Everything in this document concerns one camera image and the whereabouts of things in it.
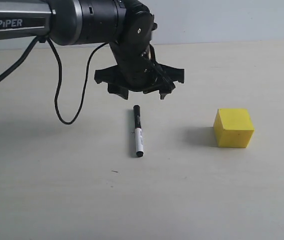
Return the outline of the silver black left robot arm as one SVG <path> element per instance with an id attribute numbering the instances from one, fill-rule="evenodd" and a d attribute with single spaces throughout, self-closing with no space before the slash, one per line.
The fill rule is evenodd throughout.
<path id="1" fill-rule="evenodd" d="M 0 0 L 0 40 L 47 37 L 60 46 L 108 44 L 116 65 L 95 72 L 108 92 L 159 92 L 163 99 L 184 82 L 185 71 L 156 61 L 157 24 L 138 0 Z"/>

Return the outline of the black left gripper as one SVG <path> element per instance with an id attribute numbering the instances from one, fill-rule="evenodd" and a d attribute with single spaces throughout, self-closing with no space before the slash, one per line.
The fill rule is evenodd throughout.
<path id="1" fill-rule="evenodd" d="M 158 63 L 149 41 L 111 42 L 110 48 L 116 65 L 94 74 L 97 84 L 108 84 L 109 94 L 127 100 L 130 91 L 144 94 L 158 91 L 160 100 L 164 100 L 175 89 L 175 82 L 185 82 L 185 70 Z"/>

